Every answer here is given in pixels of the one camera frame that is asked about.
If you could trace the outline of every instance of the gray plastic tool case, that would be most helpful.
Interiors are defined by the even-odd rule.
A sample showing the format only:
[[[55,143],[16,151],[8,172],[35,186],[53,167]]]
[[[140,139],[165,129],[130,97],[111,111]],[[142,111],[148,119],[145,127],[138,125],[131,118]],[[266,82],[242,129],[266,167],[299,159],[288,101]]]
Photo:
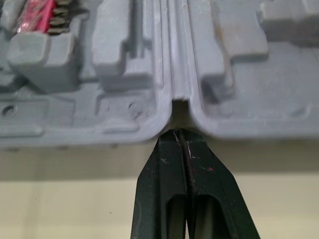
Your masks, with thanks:
[[[59,36],[0,28],[0,146],[147,140],[180,100],[210,136],[319,136],[319,0],[77,4]]]

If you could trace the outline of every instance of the gray plastic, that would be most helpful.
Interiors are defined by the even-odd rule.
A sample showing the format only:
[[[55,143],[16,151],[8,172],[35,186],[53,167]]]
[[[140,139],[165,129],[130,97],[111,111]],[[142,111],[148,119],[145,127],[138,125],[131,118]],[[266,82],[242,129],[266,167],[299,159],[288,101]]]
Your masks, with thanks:
[[[0,29],[0,146],[144,141],[176,100],[211,136],[319,136],[319,1],[79,8],[60,36]]]

